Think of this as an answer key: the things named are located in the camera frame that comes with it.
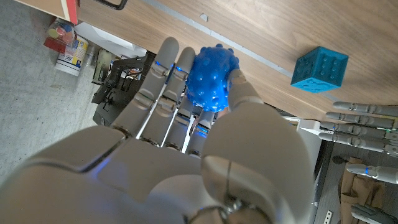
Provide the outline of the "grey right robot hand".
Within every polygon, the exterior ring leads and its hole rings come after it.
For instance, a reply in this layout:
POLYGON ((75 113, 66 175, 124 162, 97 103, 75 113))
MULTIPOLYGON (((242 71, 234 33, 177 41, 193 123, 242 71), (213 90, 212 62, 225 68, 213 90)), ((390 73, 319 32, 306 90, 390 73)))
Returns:
POLYGON ((164 40, 110 126, 23 162, 2 223, 305 223, 313 169, 302 138, 222 45, 164 40))

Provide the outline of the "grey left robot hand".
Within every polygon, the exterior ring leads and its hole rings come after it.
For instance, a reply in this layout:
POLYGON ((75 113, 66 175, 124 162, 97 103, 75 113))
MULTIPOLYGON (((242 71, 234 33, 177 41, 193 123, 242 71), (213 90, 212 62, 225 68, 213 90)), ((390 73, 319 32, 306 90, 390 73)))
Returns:
POLYGON ((397 157, 397 106, 336 101, 333 107, 347 113, 327 112, 322 140, 397 157))

